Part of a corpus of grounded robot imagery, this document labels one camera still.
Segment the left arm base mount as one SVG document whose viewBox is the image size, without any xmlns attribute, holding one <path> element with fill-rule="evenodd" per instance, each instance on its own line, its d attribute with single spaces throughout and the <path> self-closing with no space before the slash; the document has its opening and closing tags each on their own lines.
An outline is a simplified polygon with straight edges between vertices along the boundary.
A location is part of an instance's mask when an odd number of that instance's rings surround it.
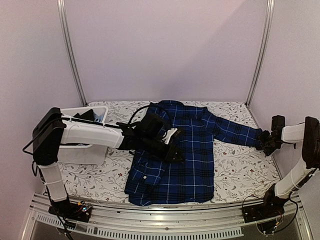
<svg viewBox="0 0 320 240">
<path fill-rule="evenodd" d="M 91 218 L 92 207 L 91 203 L 85 203 L 84 201 L 73 203 L 67 198 L 57 202 L 51 200 L 48 212 L 64 219 L 88 223 Z"/>
</svg>

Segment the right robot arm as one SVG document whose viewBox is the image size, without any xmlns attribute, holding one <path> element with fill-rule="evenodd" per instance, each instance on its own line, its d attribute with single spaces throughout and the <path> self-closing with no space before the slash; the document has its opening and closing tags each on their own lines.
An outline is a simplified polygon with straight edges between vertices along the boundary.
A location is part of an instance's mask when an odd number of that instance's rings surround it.
<svg viewBox="0 0 320 240">
<path fill-rule="evenodd" d="M 320 121 L 307 116 L 302 123 L 287 125 L 285 117 L 275 115 L 271 118 L 271 131 L 259 135 L 262 150 L 270 156 L 282 145 L 297 148 L 296 161 L 291 170 L 264 195 L 264 203 L 258 213 L 269 218 L 278 210 L 280 202 L 289 200 L 290 195 L 299 190 L 320 169 Z"/>
</svg>

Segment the blue plaid long sleeve shirt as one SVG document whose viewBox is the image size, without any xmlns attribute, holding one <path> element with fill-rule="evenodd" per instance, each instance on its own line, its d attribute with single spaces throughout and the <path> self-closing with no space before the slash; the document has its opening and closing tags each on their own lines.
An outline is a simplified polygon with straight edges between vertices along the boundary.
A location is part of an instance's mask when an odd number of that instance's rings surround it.
<svg viewBox="0 0 320 240">
<path fill-rule="evenodd" d="M 161 161 L 149 152 L 135 151 L 124 192 L 137 206 L 204 203 L 214 197 L 214 141 L 261 150 L 263 132 L 211 113 L 207 107 L 175 100 L 151 103 L 155 114 L 182 133 L 172 141 L 174 155 Z"/>
</svg>

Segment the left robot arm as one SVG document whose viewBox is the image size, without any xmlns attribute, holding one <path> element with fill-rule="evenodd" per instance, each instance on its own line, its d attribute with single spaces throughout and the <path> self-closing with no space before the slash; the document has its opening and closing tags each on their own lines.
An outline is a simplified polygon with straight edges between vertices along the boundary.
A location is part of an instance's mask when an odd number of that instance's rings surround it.
<svg viewBox="0 0 320 240">
<path fill-rule="evenodd" d="M 32 139 L 22 152 L 32 156 L 38 166 L 55 209 L 63 216 L 74 213 L 74 205 L 62 180 L 58 166 L 62 146 L 103 146 L 118 150 L 144 150 L 165 163 L 184 162 L 181 151 L 173 143 L 180 133 L 172 120 L 146 113 L 139 121 L 108 124 L 70 116 L 58 107 L 51 108 L 32 131 Z"/>
</svg>

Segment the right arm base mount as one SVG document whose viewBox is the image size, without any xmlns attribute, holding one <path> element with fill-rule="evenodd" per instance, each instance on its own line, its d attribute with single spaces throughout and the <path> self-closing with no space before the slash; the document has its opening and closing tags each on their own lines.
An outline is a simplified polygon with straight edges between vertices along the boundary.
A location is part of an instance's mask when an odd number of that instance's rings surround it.
<svg viewBox="0 0 320 240">
<path fill-rule="evenodd" d="M 244 206 L 244 203 L 248 198 L 256 198 L 256 199 L 262 200 L 262 198 L 259 198 L 255 195 L 247 196 L 243 200 L 241 204 L 241 212 L 242 212 L 242 216 L 245 223 L 251 223 L 251 222 L 256 222 L 256 221 L 280 216 L 280 219 L 276 220 L 275 224 L 269 229 L 266 229 L 263 226 L 257 227 L 257 229 L 263 235 L 273 235 L 275 233 L 284 231 L 286 228 L 288 228 L 291 225 L 291 223 L 295 220 L 298 214 L 299 205 L 296 201 L 293 201 L 290 197 L 286 199 L 283 199 L 283 198 L 275 198 L 272 200 L 263 199 L 263 203 Z M 291 202 L 292 204 L 295 205 L 295 212 L 292 219 L 284 227 L 279 229 L 279 225 L 281 225 L 281 221 L 284 219 L 284 214 L 285 214 L 284 206 L 287 202 Z"/>
</svg>

